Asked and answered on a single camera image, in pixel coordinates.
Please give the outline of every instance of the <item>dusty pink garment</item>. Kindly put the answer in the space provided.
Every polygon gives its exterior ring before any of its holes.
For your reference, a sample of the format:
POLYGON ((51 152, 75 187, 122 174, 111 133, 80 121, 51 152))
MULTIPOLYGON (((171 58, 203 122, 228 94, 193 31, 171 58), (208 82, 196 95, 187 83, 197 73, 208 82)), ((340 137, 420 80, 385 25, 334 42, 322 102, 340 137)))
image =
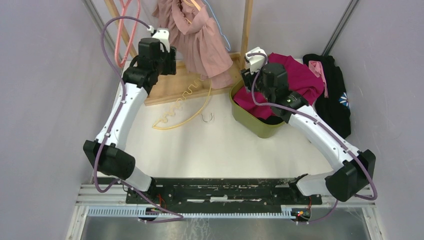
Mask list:
POLYGON ((309 61, 309 70, 318 78, 321 77, 324 83, 324 97, 328 98, 329 93, 327 91, 327 81, 326 76, 324 76, 323 64, 320 61, 309 61))
POLYGON ((201 74, 203 80, 210 78, 214 89, 224 88, 233 82, 228 73, 233 61, 217 23, 209 17, 205 4, 196 2, 200 11, 181 0, 157 0, 153 16, 160 28, 169 29, 169 43, 182 53, 187 70, 201 74))

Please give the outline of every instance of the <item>cable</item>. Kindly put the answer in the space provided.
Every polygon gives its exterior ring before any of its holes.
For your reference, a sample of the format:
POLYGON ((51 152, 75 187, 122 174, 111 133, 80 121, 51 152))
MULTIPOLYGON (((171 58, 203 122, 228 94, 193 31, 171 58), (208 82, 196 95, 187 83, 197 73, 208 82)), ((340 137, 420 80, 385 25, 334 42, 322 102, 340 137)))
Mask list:
MULTIPOLYGON (((187 0, 183 0, 183 1, 184 1, 184 3, 185 3, 185 4, 187 4, 187 5, 188 5, 188 6, 190 6, 190 7, 194 7, 194 6, 195 6, 194 4, 189 3, 187 0)), ((225 35, 223 34, 223 31, 221 30, 221 25, 220 25, 220 23, 218 22, 218 18, 217 18, 217 16, 215 16, 214 10, 212 10, 212 7, 211 7, 211 5, 209 4, 209 2, 208 2, 208 1, 206 1, 206 0, 203 0, 203 1, 204 1, 204 2, 207 4, 207 6, 209 7, 210 12, 212 13, 213 18, 215 19, 216 25, 218 25, 219 33, 221 34, 221 36, 223 36, 223 37, 224 37, 224 39, 225 39, 225 41, 226 41, 226 44, 228 44, 228 47, 225 47, 225 49, 226 49, 228 52, 230 52, 230 51, 231 51, 231 45, 230 45, 230 42, 228 41, 227 36, 225 36, 225 35)))
MULTIPOLYGON (((340 144, 340 146, 345 150, 345 151, 347 151, 348 153, 349 153, 349 155, 355 160, 355 162, 359 165, 359 167, 360 167, 360 169, 363 171, 363 173, 365 174, 365 177, 366 177, 366 180, 369 182, 369 185, 371 186, 371 188, 372 188, 372 192, 373 192, 373 196, 372 197, 368 197, 368 196, 362 196, 362 195, 358 195, 358 194, 355 194, 354 196, 355 197, 357 197, 357 198, 360 198, 360 199, 365 199, 365 200, 369 200, 369 201, 372 201, 372 200, 375 200, 375 199, 377 199, 377 196, 378 196, 378 194, 377 194, 377 189, 376 189, 376 185, 374 184, 374 182, 373 182, 373 179, 371 178, 371 176, 370 176, 370 174, 368 173, 368 171, 365 169, 365 166, 362 164, 362 162, 357 158, 357 156, 355 156, 355 154, 352 152, 352 151, 350 151, 349 150, 349 148, 331 131, 331 130, 329 130, 322 122, 319 122, 316 118, 314 118, 313 116, 311 116, 311 115, 309 115, 309 114, 306 114, 306 113, 304 113, 304 112, 301 112, 301 111, 298 111, 298 110, 296 110, 296 109, 293 109, 293 108, 290 108, 290 107, 286 107, 286 106, 283 106, 283 105, 279 105, 279 104, 275 104, 275 103, 271 103, 271 102, 264 102, 264 103, 259 103, 259 102, 257 102, 256 101, 256 99, 255 99, 255 85, 256 85, 256 80, 258 80, 258 77, 259 77, 259 74, 260 74, 260 72, 261 72, 261 69, 262 69, 262 67, 263 66, 265 66, 265 64, 267 64, 267 62, 268 62, 268 56, 266 55, 266 54, 264 54, 264 53, 260 53, 260 52, 254 52, 254 53, 249 53, 247 56, 263 56, 264 58, 265 58, 265 61, 263 61, 263 64, 262 64, 262 66, 260 67, 260 69, 259 69, 259 71, 256 73, 256 75, 255 75, 255 77, 254 77, 254 80, 253 80, 253 84, 252 84, 252 88, 251 88, 251 96, 252 96, 252 99, 253 99, 253 102, 254 102, 254 104, 256 104, 257 106, 271 106, 271 107, 276 107, 276 108, 280 108, 280 109, 283 109, 283 110, 286 110, 286 111, 290 111, 290 112, 292 112, 292 113, 295 113, 295 114, 299 114, 299 115, 302 115, 302 116, 304 116, 304 117, 306 117, 306 118, 308 118, 308 119, 310 119, 310 120, 312 120, 315 124, 317 124, 317 125, 319 125, 322 129, 324 129, 334 140, 336 140, 336 142, 338 143, 338 144, 340 144)), ((310 222, 308 222, 308 223, 315 223, 315 222, 319 222, 319 221, 321 221, 321 220, 323 220, 323 219, 325 219, 326 217, 328 217, 333 211, 334 211, 334 209, 336 208, 336 205, 337 205, 337 203, 338 203, 339 201, 337 200, 336 202, 335 202, 335 204, 334 204, 334 207, 333 207, 333 209, 331 209, 331 211, 327 214, 327 215, 325 215, 324 217, 322 217, 322 218, 319 218, 319 219, 317 219, 317 220, 313 220, 313 221, 310 221, 310 222)))
MULTIPOLYGON (((120 4, 122 6, 121 16, 124 16, 127 13, 127 9, 130 6, 131 1, 132 0, 128 0, 126 2, 126 4, 124 4, 124 0, 119 0, 120 4)), ((137 13, 135 14, 135 17, 138 19, 139 16, 140 16, 140 11, 141 11, 140 0, 137 0, 137 6, 138 6, 138 9, 137 9, 137 13)), ((121 31, 122 31, 123 27, 124 27, 124 21, 123 21, 123 19, 120 19, 119 25, 118 25, 117 36, 116 36, 115 52, 114 52, 116 65, 118 65, 118 67, 120 67, 120 68, 123 68, 124 65, 125 65, 125 62, 127 61, 128 54, 130 53, 130 48, 133 45, 134 36, 136 35, 137 23, 134 23, 134 27, 132 28, 131 36, 129 37, 129 41, 128 41, 128 45, 126 46, 125 53, 123 55, 122 60, 119 61, 119 52, 120 52, 120 44, 121 44, 121 31)))
MULTIPOLYGON (((103 55, 104 55, 104 57, 106 58, 106 61, 107 61, 107 63, 110 65, 110 67, 112 68, 112 70, 113 70, 113 72, 115 72, 115 74, 116 74, 116 76, 117 76, 117 78, 118 78, 118 80, 119 80, 119 84, 120 84, 120 87, 122 88, 122 97, 121 97, 121 99, 120 99, 120 101, 119 101, 119 105, 118 105, 118 108, 116 109, 116 112, 113 114, 113 116, 112 116, 112 119, 111 119, 111 121, 110 121, 110 124, 109 124, 109 126, 107 127, 107 130, 106 130, 106 135, 109 135, 110 133, 111 133, 111 130, 112 130, 112 127, 113 127, 113 125, 114 125, 114 123, 115 123, 115 121, 116 121, 116 119, 117 119, 117 117, 118 117, 118 115, 119 115, 119 113, 121 112, 121 109, 122 109, 122 106, 124 105, 124 102, 125 102, 125 96, 126 96, 126 94, 127 94, 127 90, 125 89, 125 83, 124 83, 124 80, 122 79, 122 77, 121 77, 121 74, 120 74, 120 71, 119 71, 119 69, 118 68, 116 68, 116 66, 112 63, 112 61, 111 61, 111 59, 108 57, 108 53, 106 52, 106 48, 105 48, 105 41, 104 41, 104 38, 105 38, 105 34, 106 34, 106 29, 108 28, 108 26, 111 24, 111 23, 113 23, 114 21, 116 21, 116 20, 120 20, 120 19, 130 19, 130 20, 133 20, 133 21, 136 21, 136 22, 138 22, 138 23, 141 23, 141 24, 143 24, 146 28, 149 28, 149 25, 147 25, 145 22, 143 22, 142 20, 139 20, 139 19, 137 19, 137 18, 135 18, 135 17, 132 17, 132 16, 117 16, 117 17, 114 17, 114 18, 112 18, 112 19, 110 19, 108 22, 106 22, 106 24, 104 25, 104 27, 103 27, 103 29, 101 30, 101 35, 100 35, 100 45, 101 45, 101 51, 103 52, 103 55)), ((133 191, 135 191, 136 193, 138 193, 144 200, 146 200, 149 204, 151 204, 151 205, 153 205, 153 206, 155 206, 156 208, 158 208, 158 209, 160 209, 160 210, 162 210, 162 211, 164 211, 164 212, 166 212, 166 213, 169 213, 169 214, 171 214, 171 215, 174 215, 174 216, 177 216, 176 218, 171 218, 171 219, 165 219, 165 220, 158 220, 158 221, 145 221, 145 222, 147 222, 147 223, 153 223, 153 224, 155 224, 155 223, 167 223, 167 222, 173 222, 173 221, 178 221, 178 220, 181 220, 181 219, 183 219, 183 215, 181 215, 181 214, 179 214, 179 213, 176 213, 176 212, 173 212, 173 211, 170 211, 170 210, 166 210, 166 209, 164 209, 164 208, 162 208, 162 207, 160 207, 160 206, 158 206, 157 204, 155 204, 154 202, 152 202, 150 199, 148 199, 140 190, 138 190, 138 189, 136 189, 135 187, 133 187, 133 186, 131 186, 130 184, 128 184, 128 183, 126 183, 125 181, 123 181, 123 180, 120 180, 120 179, 115 179, 115 180, 113 180, 105 189, 101 189, 100 188, 100 186, 99 186, 99 180, 98 180, 98 177, 97 177, 97 170, 98 170, 98 168, 99 168, 99 159, 100 159, 100 154, 101 154, 101 152, 102 152, 102 150, 103 150, 103 148, 105 147, 105 143, 106 143, 106 140, 107 140, 108 138, 107 137, 104 137, 103 138, 103 141, 101 141, 101 144, 100 144, 100 147, 98 148, 98 151, 97 151, 97 154, 96 154, 96 156, 95 156, 95 161, 94 161, 94 166, 93 166, 93 178, 94 178, 94 186, 95 186, 95 188, 97 189, 97 191, 99 191, 100 193, 105 193, 105 192, 107 192, 114 184, 116 184, 117 182, 119 182, 119 181, 121 181, 121 183, 123 184, 123 185, 125 185, 125 186, 127 186, 127 187, 129 187, 129 188, 131 188, 133 191)))
MULTIPOLYGON (((192 93, 193 93, 193 90, 190 88, 190 87, 195 87, 195 88, 197 88, 198 86, 195 86, 194 84, 191 84, 190 86, 188 86, 188 90, 190 91, 190 92, 188 92, 188 91, 185 91, 185 92, 183 92, 182 93, 182 98, 184 98, 184 100, 186 100, 187 98, 185 97, 185 95, 184 94, 188 94, 188 95, 191 95, 192 93)), ((209 86, 209 92, 207 93, 207 97, 206 97, 206 100, 204 101, 204 103, 203 103, 203 106, 201 106, 201 108, 195 113, 195 114, 193 114, 193 116, 191 116, 190 118, 188 118, 187 120, 185 120, 185 121, 183 121, 183 122, 181 122, 181 123, 179 123, 179 124, 177 124, 177 125, 174 125, 174 126, 169 126, 169 127, 158 127, 158 126, 156 126, 158 123, 160 123, 160 122, 163 122, 163 123, 166 123, 166 122, 168 122, 168 119, 167 119, 167 116, 174 116, 175 115, 175 111, 174 111, 174 109, 179 109, 180 108, 180 102, 183 100, 181 97, 180 98, 178 98, 176 101, 175 101, 175 103, 173 104, 173 105, 171 105, 171 107, 169 108, 169 111, 167 111, 167 112, 165 112, 164 114, 163 114, 163 116, 162 116, 162 118, 161 119, 159 119, 159 120, 157 120, 154 124, 153 124, 153 126, 152 126, 152 128, 154 128, 154 129, 156 129, 156 130, 171 130, 171 129, 175 129, 175 128, 178 128, 178 127, 180 127, 180 126, 182 126, 182 125, 184 125, 184 124, 186 124, 186 123, 188 123, 188 122, 190 122, 192 119, 194 119, 197 115, 199 115, 202 111, 203 111, 203 109, 205 109, 205 107, 206 107, 206 105, 208 104, 208 101, 209 101, 209 97, 210 97, 210 95, 211 95, 211 89, 212 89, 212 84, 210 84, 210 86, 209 86)))

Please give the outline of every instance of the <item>black garment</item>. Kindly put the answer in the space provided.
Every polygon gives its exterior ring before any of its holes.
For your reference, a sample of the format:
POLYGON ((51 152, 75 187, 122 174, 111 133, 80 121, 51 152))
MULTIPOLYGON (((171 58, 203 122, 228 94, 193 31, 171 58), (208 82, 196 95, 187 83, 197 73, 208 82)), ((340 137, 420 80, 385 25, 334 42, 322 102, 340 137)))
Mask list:
POLYGON ((340 67, 335 66, 335 60, 332 56, 319 56, 316 54, 303 56, 304 64, 308 65, 309 61, 322 63, 327 82, 328 98, 324 96, 324 93, 318 97, 315 102, 316 113, 345 139, 351 134, 351 110, 348 102, 341 103, 341 97, 346 94, 342 71, 340 67))

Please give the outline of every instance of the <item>olive green basket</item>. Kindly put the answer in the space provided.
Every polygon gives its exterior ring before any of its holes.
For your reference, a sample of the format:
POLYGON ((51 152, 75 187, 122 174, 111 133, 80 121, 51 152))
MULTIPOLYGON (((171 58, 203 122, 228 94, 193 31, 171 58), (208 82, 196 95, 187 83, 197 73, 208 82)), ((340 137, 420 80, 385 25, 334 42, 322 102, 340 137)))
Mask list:
POLYGON ((243 83, 243 80, 237 82, 229 92, 229 100, 231 101, 231 111, 232 116, 234 119, 241 123, 243 126, 245 126, 250 131, 254 132, 258 137, 262 139, 267 139, 274 135, 279 127, 281 127, 284 122, 279 123, 277 125, 269 125, 266 123, 263 123, 261 120, 254 117, 252 114, 250 114, 248 111, 244 110, 241 106, 237 105, 236 102, 234 102, 233 98, 236 93, 243 88, 245 85, 243 83))

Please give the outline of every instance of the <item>gray wall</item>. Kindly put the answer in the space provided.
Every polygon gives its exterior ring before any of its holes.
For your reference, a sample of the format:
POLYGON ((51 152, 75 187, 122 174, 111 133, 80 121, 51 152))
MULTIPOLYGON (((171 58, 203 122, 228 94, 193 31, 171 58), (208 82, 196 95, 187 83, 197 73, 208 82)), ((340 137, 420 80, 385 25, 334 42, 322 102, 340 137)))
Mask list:
POLYGON ((424 235, 423 16, 422 0, 360 1, 331 52, 351 103, 349 140, 377 156, 377 206, 389 240, 424 235))
MULTIPOLYGON (((245 0, 207 0, 212 7, 222 32, 231 44, 231 52, 239 52, 242 45, 245 0)), ((92 0, 99 15, 106 22, 111 18, 104 0, 92 0)), ((156 0, 141 0, 140 19, 157 26, 157 19, 152 17, 156 0)), ((115 2, 119 11, 119 2, 115 2)), ((334 28, 348 5, 349 0, 255 0, 251 17, 249 36, 250 49, 261 46, 266 52, 293 55, 301 58, 304 54, 320 54, 330 39, 334 28)), ((135 16, 137 1, 132 1, 127 15, 135 16)), ((128 32, 133 28, 133 21, 125 21, 128 32)), ((117 27, 110 27, 113 38, 117 27)), ((138 26, 134 46, 142 37, 146 37, 146 28, 138 26)))
POLYGON ((82 1, 0 3, 0 239, 65 237, 117 89, 82 1))

